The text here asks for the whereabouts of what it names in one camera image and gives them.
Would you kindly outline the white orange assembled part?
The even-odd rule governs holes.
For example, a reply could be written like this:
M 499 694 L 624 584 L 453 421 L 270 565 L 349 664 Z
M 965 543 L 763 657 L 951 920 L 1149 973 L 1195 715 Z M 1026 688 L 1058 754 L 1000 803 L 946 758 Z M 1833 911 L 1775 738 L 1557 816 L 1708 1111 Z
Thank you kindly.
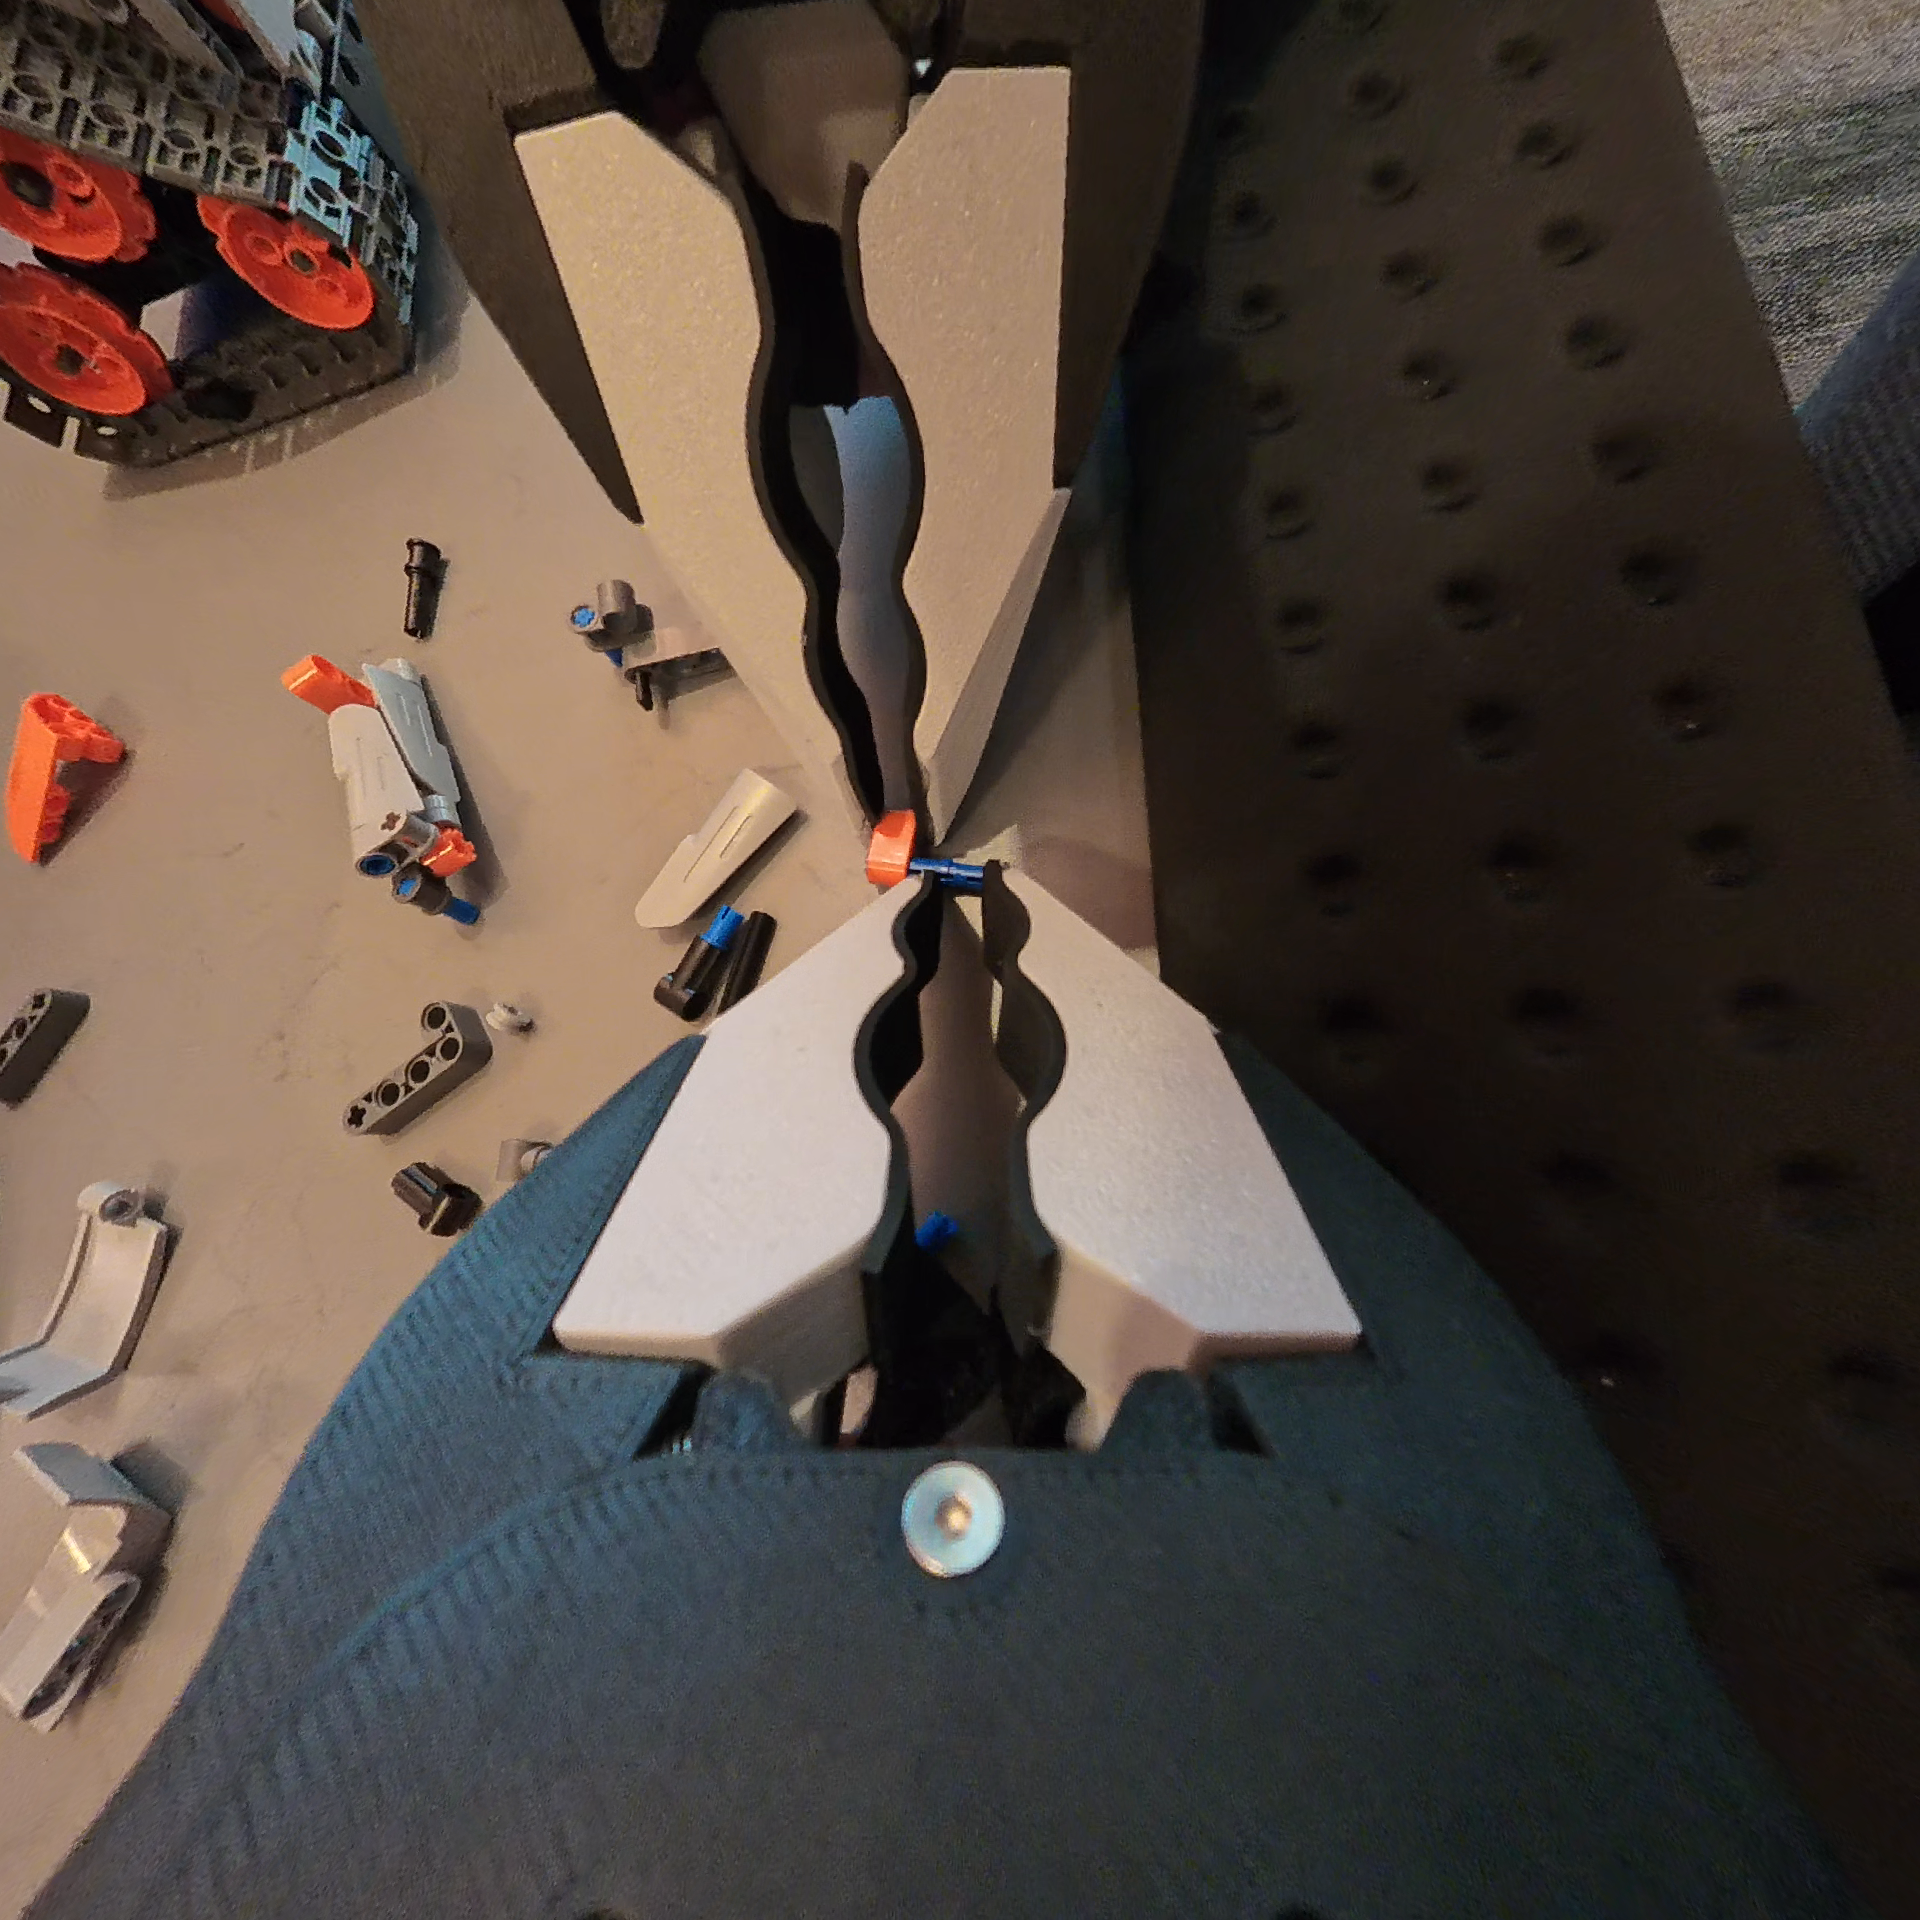
M 476 863 L 462 826 L 462 787 L 421 669 L 405 657 L 366 662 L 356 677 L 319 653 L 300 657 L 281 682 L 325 712 L 330 768 L 347 792 L 352 873 L 393 895 L 462 930 L 483 911 L 453 889 Z

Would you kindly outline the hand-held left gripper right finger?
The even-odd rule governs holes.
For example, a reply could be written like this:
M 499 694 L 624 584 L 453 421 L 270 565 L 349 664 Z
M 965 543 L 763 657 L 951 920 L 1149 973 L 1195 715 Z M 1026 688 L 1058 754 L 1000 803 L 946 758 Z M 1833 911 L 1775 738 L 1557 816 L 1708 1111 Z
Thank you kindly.
M 1014 1335 L 1118 1411 L 1149 1372 L 1331 1354 L 1352 1309 L 1208 1016 L 1026 873 L 981 877 L 1021 1091 Z

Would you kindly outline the black orange tracked robot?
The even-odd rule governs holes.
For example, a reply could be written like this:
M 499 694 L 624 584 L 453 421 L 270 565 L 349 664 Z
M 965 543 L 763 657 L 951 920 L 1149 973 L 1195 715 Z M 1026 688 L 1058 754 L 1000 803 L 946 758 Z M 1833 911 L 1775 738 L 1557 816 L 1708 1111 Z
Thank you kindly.
M 405 377 L 369 83 L 352 4 L 5 4 L 5 422 L 162 470 Z

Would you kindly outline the light grey long bar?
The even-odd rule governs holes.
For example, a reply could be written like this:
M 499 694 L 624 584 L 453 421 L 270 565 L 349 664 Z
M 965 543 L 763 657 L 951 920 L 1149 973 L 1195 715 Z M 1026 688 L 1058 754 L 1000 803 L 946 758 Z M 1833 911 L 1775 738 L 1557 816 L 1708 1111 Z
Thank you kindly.
M 753 768 L 739 772 L 643 889 L 633 920 L 642 930 L 677 930 L 699 918 L 796 810 L 796 802 L 779 784 Z

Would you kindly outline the dark grey bent beam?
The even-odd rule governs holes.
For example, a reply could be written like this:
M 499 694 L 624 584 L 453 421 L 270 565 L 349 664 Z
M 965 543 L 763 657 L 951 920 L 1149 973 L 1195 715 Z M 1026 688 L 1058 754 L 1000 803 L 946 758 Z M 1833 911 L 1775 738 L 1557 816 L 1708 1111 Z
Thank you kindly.
M 483 1072 L 492 1052 L 492 1027 L 473 1007 L 447 1000 L 428 1002 L 421 1011 L 421 1045 L 349 1101 L 341 1118 L 347 1133 L 388 1139 L 405 1132 Z

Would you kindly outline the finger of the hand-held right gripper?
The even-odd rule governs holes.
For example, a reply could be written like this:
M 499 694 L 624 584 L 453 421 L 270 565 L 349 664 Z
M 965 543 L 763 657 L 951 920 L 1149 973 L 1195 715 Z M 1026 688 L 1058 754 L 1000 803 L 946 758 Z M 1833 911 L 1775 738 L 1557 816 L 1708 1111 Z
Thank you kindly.
M 934 828 L 968 802 L 1071 501 L 1054 478 L 1068 137 L 1068 66 L 955 67 L 857 214 L 860 298 L 921 452 L 905 598 Z
M 828 226 L 793 221 L 715 128 L 715 166 L 619 111 L 517 137 L 517 160 L 637 491 L 704 632 L 853 817 L 880 817 L 872 703 L 842 646 L 847 485 L 828 405 L 860 370 L 847 282 L 875 157 Z

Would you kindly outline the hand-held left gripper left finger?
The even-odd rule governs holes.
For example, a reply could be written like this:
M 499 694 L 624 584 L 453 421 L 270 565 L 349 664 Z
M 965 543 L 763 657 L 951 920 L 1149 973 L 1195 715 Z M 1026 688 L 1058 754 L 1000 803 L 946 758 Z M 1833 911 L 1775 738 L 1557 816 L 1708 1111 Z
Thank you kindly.
M 896 885 L 712 1021 L 565 1306 L 560 1347 L 809 1401 L 880 1360 L 912 1228 L 896 1099 L 925 1059 L 932 889 Z

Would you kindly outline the dark grey short beam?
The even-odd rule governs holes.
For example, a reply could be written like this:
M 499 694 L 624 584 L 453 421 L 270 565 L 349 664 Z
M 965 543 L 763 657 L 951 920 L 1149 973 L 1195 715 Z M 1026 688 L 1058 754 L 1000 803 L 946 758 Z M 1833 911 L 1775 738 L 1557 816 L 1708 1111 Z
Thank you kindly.
M 27 1101 L 46 1072 L 59 1065 L 60 1049 L 75 1037 L 80 1023 L 88 1015 L 88 995 L 70 990 L 41 990 L 22 1011 L 5 1023 L 5 1107 Z

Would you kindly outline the orange triangular panel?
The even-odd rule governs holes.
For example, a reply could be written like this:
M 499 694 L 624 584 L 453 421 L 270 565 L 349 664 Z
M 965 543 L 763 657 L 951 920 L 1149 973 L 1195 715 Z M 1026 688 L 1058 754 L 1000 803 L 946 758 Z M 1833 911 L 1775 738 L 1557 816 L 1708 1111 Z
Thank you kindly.
M 75 803 L 66 768 L 120 766 L 128 742 L 60 694 L 31 694 L 18 709 L 18 730 L 5 789 L 8 848 L 41 863 L 60 843 Z

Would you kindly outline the black connector with blue pin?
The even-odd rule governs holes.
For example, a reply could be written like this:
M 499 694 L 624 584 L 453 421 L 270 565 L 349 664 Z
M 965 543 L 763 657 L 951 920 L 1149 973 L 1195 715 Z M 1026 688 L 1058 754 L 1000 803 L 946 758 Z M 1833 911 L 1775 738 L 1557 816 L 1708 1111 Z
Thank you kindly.
M 678 964 L 658 977 L 654 1002 L 678 1021 L 734 1011 L 763 982 L 779 920 L 766 911 L 720 906 Z

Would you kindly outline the light grey bracket piece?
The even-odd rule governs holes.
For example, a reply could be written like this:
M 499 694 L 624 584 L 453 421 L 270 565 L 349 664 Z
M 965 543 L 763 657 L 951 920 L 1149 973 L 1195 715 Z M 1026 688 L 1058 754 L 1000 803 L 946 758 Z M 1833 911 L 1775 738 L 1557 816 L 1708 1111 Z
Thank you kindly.
M 5 1711 L 51 1732 L 82 1695 L 106 1642 L 156 1567 L 174 1514 L 117 1466 L 75 1444 L 18 1449 L 66 1525 L 27 1596 L 5 1617 Z
M 5 1354 L 5 1417 L 41 1419 L 124 1372 L 169 1256 L 171 1228 L 145 1189 L 88 1184 L 53 1309 L 31 1346 Z

